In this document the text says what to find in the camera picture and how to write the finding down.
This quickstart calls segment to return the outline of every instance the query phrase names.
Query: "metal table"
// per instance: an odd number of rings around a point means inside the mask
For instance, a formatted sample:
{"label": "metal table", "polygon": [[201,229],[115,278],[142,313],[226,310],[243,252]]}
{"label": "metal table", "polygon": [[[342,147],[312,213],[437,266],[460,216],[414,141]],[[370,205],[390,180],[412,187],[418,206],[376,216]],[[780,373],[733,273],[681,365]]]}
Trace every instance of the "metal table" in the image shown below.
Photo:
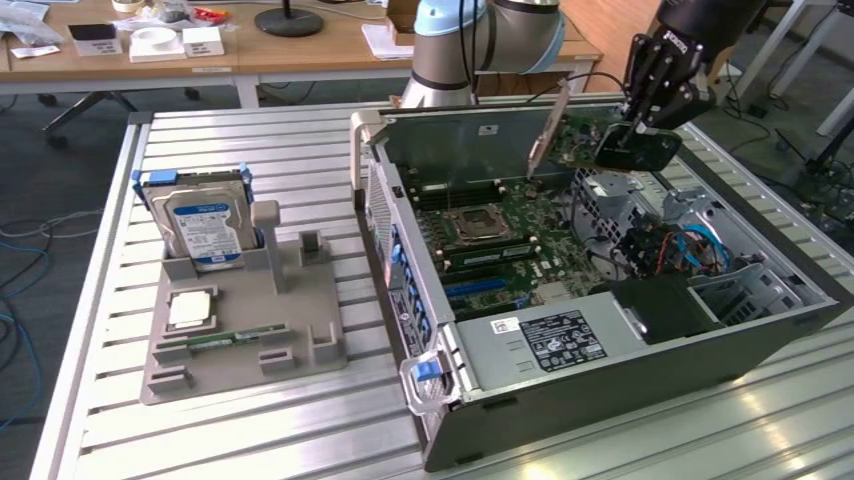
{"label": "metal table", "polygon": [[[424,472],[350,201],[349,118],[385,106],[165,113],[129,126],[31,478],[852,478],[851,312],[736,382],[465,468]],[[696,127],[681,133],[854,290],[852,257]],[[257,176],[257,198],[284,205],[280,237],[320,228],[332,239],[352,363],[334,373],[147,407],[138,396],[162,241],[129,188],[130,172],[239,162]],[[678,162],[665,175],[677,188],[693,185]]]}

